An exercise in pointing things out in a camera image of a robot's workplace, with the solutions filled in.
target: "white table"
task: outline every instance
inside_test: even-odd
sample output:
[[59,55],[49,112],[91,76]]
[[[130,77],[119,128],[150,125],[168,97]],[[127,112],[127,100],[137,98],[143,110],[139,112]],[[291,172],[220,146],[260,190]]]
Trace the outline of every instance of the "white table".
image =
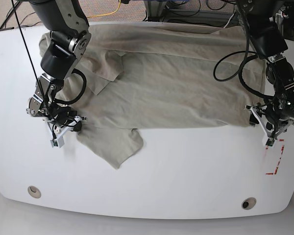
[[[44,27],[24,28],[38,74]],[[294,67],[294,42],[285,53]],[[133,218],[205,219],[284,210],[294,191],[294,127],[279,155],[264,158],[256,128],[141,130],[143,149],[119,170],[81,145],[75,134],[51,148],[43,121],[26,114],[35,79],[18,30],[0,32],[0,192],[55,209]],[[27,188],[36,186],[40,199]],[[254,197],[256,206],[242,209]]]

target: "black cable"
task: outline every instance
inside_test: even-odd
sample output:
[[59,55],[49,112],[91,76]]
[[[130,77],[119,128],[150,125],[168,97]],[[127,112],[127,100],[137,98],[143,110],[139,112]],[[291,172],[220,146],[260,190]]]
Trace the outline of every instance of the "black cable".
[[268,106],[268,105],[272,104],[276,98],[277,98],[277,95],[276,95],[276,94],[274,94],[274,96],[273,96],[273,99],[272,99],[272,100],[270,100],[270,101],[268,101],[268,102],[264,103],[263,105],[260,105],[260,106],[258,106],[258,108],[262,108],[262,107],[265,107],[265,106]]
[[186,24],[198,24],[198,25],[206,25],[206,26],[210,26],[210,27],[219,27],[219,28],[222,28],[224,25],[212,25],[212,24],[209,24],[209,23],[194,23],[194,22],[188,22],[188,21],[184,21],[184,20],[180,20],[180,19],[171,19],[171,20],[168,20],[167,22],[168,23],[178,23],[178,22],[172,22],[172,21],[178,21],[178,22],[182,22],[182,23],[186,23]]
[[22,36],[22,39],[23,39],[23,42],[24,42],[26,51],[27,51],[27,54],[28,54],[28,57],[29,57],[29,60],[30,60],[30,64],[31,64],[31,66],[33,68],[33,71],[34,71],[34,74],[35,74],[37,85],[38,85],[38,87],[39,87],[39,89],[41,91],[41,95],[43,97],[43,101],[45,102],[45,93],[44,93],[44,90],[43,90],[43,88],[42,88],[42,86],[41,86],[41,84],[40,84],[40,82],[39,82],[39,80],[37,78],[36,71],[35,71],[35,68],[34,68],[34,64],[33,64],[33,61],[31,60],[31,57],[30,57],[30,54],[29,54],[29,51],[28,51],[28,48],[27,48],[27,44],[26,44],[26,41],[25,41],[25,38],[24,38],[24,35],[23,35],[23,32],[22,32],[22,29],[21,29],[21,25],[20,25],[20,22],[19,22],[18,15],[16,13],[15,6],[13,4],[13,0],[11,0],[11,2],[12,2],[12,6],[13,6],[13,10],[14,10],[14,15],[15,15],[15,18],[16,18],[16,22],[18,24],[18,27],[19,27],[19,30],[20,30],[20,33],[21,33],[21,36]]
[[146,21],[147,17],[148,17],[148,14],[147,14],[147,10],[146,10],[146,17],[142,21]]
[[22,25],[22,23],[24,22],[24,20],[26,20],[27,17],[31,16],[32,14],[35,14],[36,12],[30,13],[27,16],[24,17],[24,19],[20,22],[20,25]]
[[[252,61],[252,60],[255,60],[255,59],[257,59],[257,58],[258,58],[258,55],[257,55],[257,54],[248,57],[247,60],[244,62],[243,67],[244,67],[248,62],[250,62],[250,61]],[[262,98],[262,99],[273,100],[273,96],[271,96],[271,95],[266,95],[266,94],[262,94],[262,93],[260,93],[260,92],[258,92],[258,91],[256,91],[256,90],[252,89],[251,87],[249,87],[249,86],[244,82],[244,80],[243,80],[243,71],[240,71],[240,72],[239,72],[239,80],[240,80],[241,85],[242,85],[242,86],[243,86],[248,92],[250,92],[250,93],[252,93],[252,94],[254,94],[254,95],[256,95],[256,96],[258,96],[259,98]]]
[[236,3],[237,3],[237,8],[238,8],[238,11],[242,17],[242,21],[243,21],[243,28],[245,29],[245,34],[246,34],[246,49],[245,49],[245,55],[244,55],[244,59],[239,67],[239,69],[233,74],[231,75],[230,77],[228,78],[225,78],[225,79],[218,79],[217,76],[216,76],[216,70],[217,70],[217,67],[218,65],[223,61],[225,60],[226,58],[230,57],[231,55],[234,55],[235,53],[232,53],[230,55],[227,55],[225,57],[223,57],[221,60],[219,60],[216,64],[216,66],[214,67],[214,72],[213,72],[213,76],[214,76],[214,79],[218,82],[226,82],[226,81],[229,81],[231,80],[232,78],[236,77],[244,68],[244,65],[246,64],[246,60],[247,60],[247,57],[248,57],[248,52],[249,52],[249,29],[248,29],[248,24],[247,24],[247,20],[246,20],[246,17],[244,15],[244,12],[240,6],[240,3],[239,3],[239,0],[236,0]]
[[77,69],[73,69],[73,72],[72,73],[78,74],[83,79],[82,90],[80,91],[80,93],[78,94],[78,96],[75,99],[71,100],[71,101],[64,101],[64,100],[60,100],[60,99],[54,99],[54,102],[55,103],[57,103],[57,104],[71,105],[71,104],[74,104],[74,103],[78,102],[79,99],[81,99],[81,97],[85,93],[86,86],[87,86],[87,80],[86,80],[85,75],[81,71],[79,71]]
[[74,125],[74,126],[70,126],[70,125],[68,125],[68,124],[65,124],[65,123],[61,123],[61,122],[59,122],[59,121],[56,120],[51,114],[49,114],[49,116],[52,117],[52,119],[54,119],[54,121],[55,121],[57,124],[61,125],[61,126],[75,127],[75,125]]
[[219,11],[221,9],[223,9],[225,6],[226,6],[227,2],[224,1],[223,2],[223,6],[219,7],[219,8],[212,8],[210,5],[209,5],[209,0],[206,0],[206,5],[207,7],[210,9],[210,10],[213,10],[213,11]]
[[[15,9],[17,9],[21,5],[21,3],[22,3],[22,1],[17,1],[15,4],[14,4],[14,2],[12,2]],[[14,8],[11,7],[11,9],[8,11],[8,13],[6,14],[5,20],[0,25],[0,29],[3,29],[3,26],[6,27],[6,23],[10,19],[10,17],[12,16],[12,10]]]
[[37,24],[39,24],[39,23],[42,23],[42,22],[39,21],[39,22],[37,22],[37,23],[35,23],[35,24],[33,24],[33,25],[29,25],[28,27],[33,27],[33,26],[35,26],[35,25],[37,25]]
[[194,15],[197,15],[197,14],[200,12],[200,9],[201,9],[201,2],[200,2],[200,0],[198,0],[198,2],[199,2],[199,9],[198,9],[198,11],[197,11],[196,13],[194,13],[194,14],[191,14],[191,15],[181,15],[181,14],[177,14],[177,13],[171,11],[170,8],[168,8],[168,10],[169,10],[171,13],[173,13],[173,14],[175,14],[175,15],[178,15],[178,16],[184,16],[184,17],[194,16]]
[[182,3],[176,3],[174,1],[169,1],[169,3],[171,3],[173,6],[181,6],[184,4],[187,4],[189,1],[182,1]]

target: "wrinkled cloth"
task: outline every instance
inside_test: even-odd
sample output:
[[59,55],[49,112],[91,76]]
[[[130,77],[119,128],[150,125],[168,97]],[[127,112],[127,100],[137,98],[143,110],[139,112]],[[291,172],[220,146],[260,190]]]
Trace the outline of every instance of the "wrinkled cloth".
[[[87,78],[85,94],[72,105],[87,117],[77,139],[114,168],[143,147],[141,128],[249,126],[244,107],[260,99],[238,77],[213,78],[218,60],[245,50],[240,27],[101,24],[89,31],[92,39],[76,66]],[[41,55],[49,42],[43,35]],[[235,55],[220,63],[217,76],[232,75],[242,59],[243,54]],[[264,69],[262,61],[254,60],[243,70],[245,82],[261,92]],[[72,74],[57,98],[72,100],[81,87],[82,79]]]

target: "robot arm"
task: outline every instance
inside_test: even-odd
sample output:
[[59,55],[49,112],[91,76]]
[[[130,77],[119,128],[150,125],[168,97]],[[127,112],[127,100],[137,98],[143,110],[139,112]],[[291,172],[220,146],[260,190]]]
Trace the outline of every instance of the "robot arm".
[[[31,0],[29,1],[40,20],[50,30],[51,43],[42,58],[45,71],[38,78],[39,84],[29,100],[27,113],[44,117],[52,133],[52,146],[61,147],[66,131],[80,131],[82,118],[66,105],[77,102],[86,89],[86,78],[75,69],[91,39],[89,24],[78,0]],[[81,93],[72,101],[55,98],[64,85],[64,79],[72,73],[83,79]]]
[[[264,99],[265,106],[250,107],[255,124],[260,124],[266,134],[264,144],[273,146],[277,136],[294,125],[294,70],[283,52],[288,46],[271,17],[282,7],[284,0],[237,0],[241,15],[247,21],[248,36],[260,59],[267,60],[267,79],[275,95]],[[265,116],[268,124],[260,121]]]

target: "red marking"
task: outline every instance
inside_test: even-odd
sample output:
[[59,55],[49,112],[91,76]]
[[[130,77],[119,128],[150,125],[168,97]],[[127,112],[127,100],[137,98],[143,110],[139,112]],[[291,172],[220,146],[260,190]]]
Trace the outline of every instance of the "red marking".
[[282,145],[282,148],[281,148],[281,155],[283,154],[283,151],[284,151],[284,145]]
[[273,175],[273,174],[276,175],[277,174],[278,169],[279,169],[279,166],[280,166],[280,162],[281,162],[281,159],[282,159],[283,151],[284,151],[284,145],[282,145],[282,148],[281,148],[281,157],[279,159],[278,165],[276,166],[275,172],[274,173],[266,173],[266,175]]
[[267,155],[267,152],[268,152],[268,148],[269,148],[269,146],[266,146],[266,149],[265,149],[265,153],[264,153],[263,159],[266,158],[266,155]]

